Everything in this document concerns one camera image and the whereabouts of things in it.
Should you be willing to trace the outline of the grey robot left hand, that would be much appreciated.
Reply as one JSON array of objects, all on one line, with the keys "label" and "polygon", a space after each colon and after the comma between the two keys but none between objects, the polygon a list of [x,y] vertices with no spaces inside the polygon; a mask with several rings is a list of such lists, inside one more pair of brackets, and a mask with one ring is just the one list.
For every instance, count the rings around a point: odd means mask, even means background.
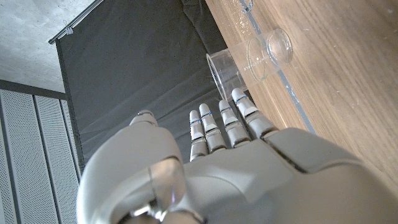
[{"label": "grey robot left hand", "polygon": [[190,113],[190,161],[140,111],[88,161],[78,223],[396,223],[397,189],[330,141],[277,129],[238,88]]}]

